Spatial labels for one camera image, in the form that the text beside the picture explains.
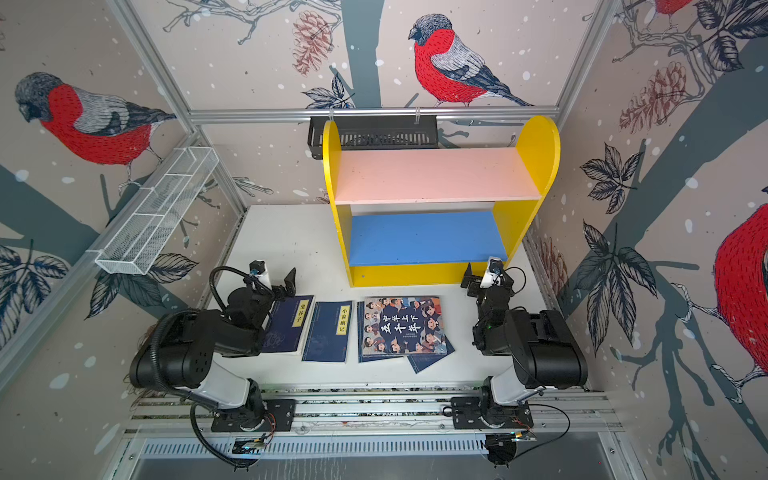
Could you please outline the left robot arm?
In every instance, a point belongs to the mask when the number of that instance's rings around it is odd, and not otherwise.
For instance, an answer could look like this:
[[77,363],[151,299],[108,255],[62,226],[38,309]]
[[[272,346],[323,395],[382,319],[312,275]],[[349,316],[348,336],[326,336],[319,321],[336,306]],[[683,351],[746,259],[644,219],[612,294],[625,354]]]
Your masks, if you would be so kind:
[[273,285],[266,264],[256,260],[246,271],[217,266],[208,281],[216,307],[164,315],[131,362],[131,385],[206,408],[215,432],[288,432],[296,402],[264,399],[255,380],[231,372],[214,356],[262,353],[265,322],[279,303],[296,296],[296,270]]

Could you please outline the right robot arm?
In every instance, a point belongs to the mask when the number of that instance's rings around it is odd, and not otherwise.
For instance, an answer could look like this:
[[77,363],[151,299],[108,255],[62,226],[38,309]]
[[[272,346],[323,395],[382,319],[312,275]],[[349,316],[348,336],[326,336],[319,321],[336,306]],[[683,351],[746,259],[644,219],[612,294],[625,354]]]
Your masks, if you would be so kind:
[[556,310],[511,307],[516,291],[501,260],[491,258],[483,275],[468,265],[461,287],[476,300],[472,344],[484,356],[509,357],[512,365],[487,377],[478,395],[450,400],[443,414],[455,429],[529,430],[529,399],[548,389],[586,385],[587,362],[564,317]]

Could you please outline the large illustrated box book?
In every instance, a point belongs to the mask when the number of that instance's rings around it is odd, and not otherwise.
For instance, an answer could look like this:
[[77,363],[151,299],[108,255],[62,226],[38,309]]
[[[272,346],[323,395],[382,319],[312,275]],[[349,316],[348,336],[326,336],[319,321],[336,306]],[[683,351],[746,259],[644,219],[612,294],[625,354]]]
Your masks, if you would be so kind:
[[442,303],[437,296],[366,297],[362,303],[365,331],[380,335],[376,351],[366,349],[366,354],[408,356],[430,335],[447,338]]

